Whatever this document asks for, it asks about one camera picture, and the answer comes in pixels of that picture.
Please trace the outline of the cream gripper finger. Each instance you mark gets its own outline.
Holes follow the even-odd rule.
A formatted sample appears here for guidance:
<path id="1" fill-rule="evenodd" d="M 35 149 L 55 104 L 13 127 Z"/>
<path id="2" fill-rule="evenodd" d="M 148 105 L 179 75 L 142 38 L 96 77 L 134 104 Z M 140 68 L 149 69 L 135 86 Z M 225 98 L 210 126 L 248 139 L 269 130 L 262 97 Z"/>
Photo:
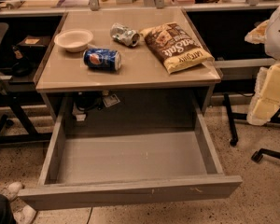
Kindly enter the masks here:
<path id="1" fill-rule="evenodd" d="M 269 21 L 263 21 L 245 36 L 245 41 L 251 44 L 264 44 L 266 41 L 266 28 Z"/>
<path id="2" fill-rule="evenodd" d="M 247 115 L 269 122 L 280 108 L 280 61 L 260 68 L 254 92 Z"/>

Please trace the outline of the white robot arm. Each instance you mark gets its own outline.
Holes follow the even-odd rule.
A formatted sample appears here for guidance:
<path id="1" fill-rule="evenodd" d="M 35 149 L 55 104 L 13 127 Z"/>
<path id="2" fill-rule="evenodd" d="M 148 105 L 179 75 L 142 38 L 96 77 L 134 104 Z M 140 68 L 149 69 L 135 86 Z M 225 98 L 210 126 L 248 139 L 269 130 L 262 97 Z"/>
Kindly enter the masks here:
<path id="1" fill-rule="evenodd" d="M 269 68 L 261 67 L 259 70 L 246 118 L 249 124 L 262 126 L 280 108 L 280 6 L 268 20 L 250 31 L 245 41 L 263 44 L 265 53 L 275 59 Z"/>

